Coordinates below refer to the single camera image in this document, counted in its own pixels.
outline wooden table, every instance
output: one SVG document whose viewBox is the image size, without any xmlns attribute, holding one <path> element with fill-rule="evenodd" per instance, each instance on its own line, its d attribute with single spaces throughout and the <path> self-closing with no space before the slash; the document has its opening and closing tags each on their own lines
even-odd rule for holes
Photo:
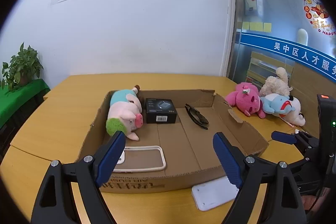
<svg viewBox="0 0 336 224">
<path fill-rule="evenodd" d="M 53 159 L 63 163 L 76 160 L 79 149 L 97 109 L 109 90 L 142 89 L 215 89 L 226 95 L 235 83 L 224 77 L 196 75 L 76 75 L 70 76 L 45 97 L 46 101 L 20 129 L 0 166 L 0 174 L 13 199 L 30 219 L 43 176 Z M 273 130 L 290 132 L 288 125 L 275 117 L 246 117 L 268 141 Z M 270 141 L 262 158 L 288 163 L 302 155 L 294 146 Z M 249 223 L 256 223 L 263 203 L 265 185 L 259 189 Z M 78 186 L 73 184 L 76 205 L 83 223 L 89 223 Z M 196 209 L 191 189 L 151 194 L 102 194 L 118 223 L 221 223 L 231 203 L 208 212 Z"/>
</svg>

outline white stuffed dog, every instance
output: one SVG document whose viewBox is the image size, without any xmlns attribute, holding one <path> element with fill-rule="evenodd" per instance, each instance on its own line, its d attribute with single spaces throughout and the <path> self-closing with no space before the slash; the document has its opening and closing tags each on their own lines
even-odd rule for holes
<svg viewBox="0 0 336 224">
<path fill-rule="evenodd" d="M 283 119 L 296 126 L 304 126 L 306 120 L 304 115 L 301 113 L 300 101 L 291 95 L 289 96 L 289 100 L 291 101 L 292 106 L 295 107 L 295 110 L 290 111 L 286 116 L 283 117 Z"/>
</svg>

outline pink stuffed toy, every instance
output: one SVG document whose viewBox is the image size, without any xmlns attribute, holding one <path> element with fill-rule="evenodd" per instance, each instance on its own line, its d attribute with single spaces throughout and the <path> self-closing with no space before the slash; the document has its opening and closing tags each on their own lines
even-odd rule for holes
<svg viewBox="0 0 336 224">
<path fill-rule="evenodd" d="M 257 113 L 262 119 L 266 117 L 258 88 L 251 83 L 242 82 L 236 85 L 236 91 L 228 94 L 225 100 L 230 106 L 236 105 L 248 117 L 253 113 Z"/>
</svg>

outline white phone case frame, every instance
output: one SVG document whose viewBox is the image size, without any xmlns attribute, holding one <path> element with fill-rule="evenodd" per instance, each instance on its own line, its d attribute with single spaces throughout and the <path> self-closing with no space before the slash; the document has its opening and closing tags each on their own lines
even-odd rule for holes
<svg viewBox="0 0 336 224">
<path fill-rule="evenodd" d="M 118 169 L 115 168 L 113 173 L 142 173 L 142 172 L 154 172 L 154 171 L 161 171 L 164 170 L 167 166 L 165 157 L 163 155 L 163 150 L 158 145 L 151 145 L 151 146 L 125 146 L 124 151 L 143 151 L 143 150 L 159 150 L 161 154 L 161 159 L 163 166 L 159 167 L 150 167 L 150 168 L 138 168 L 138 169 Z"/>
</svg>

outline blue banner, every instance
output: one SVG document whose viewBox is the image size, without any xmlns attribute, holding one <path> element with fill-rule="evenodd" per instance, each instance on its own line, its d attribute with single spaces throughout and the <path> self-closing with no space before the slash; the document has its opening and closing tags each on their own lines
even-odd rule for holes
<svg viewBox="0 0 336 224">
<path fill-rule="evenodd" d="M 289 58 L 336 83 L 336 59 L 323 52 L 296 42 L 254 33 L 243 32 L 240 43 Z"/>
</svg>

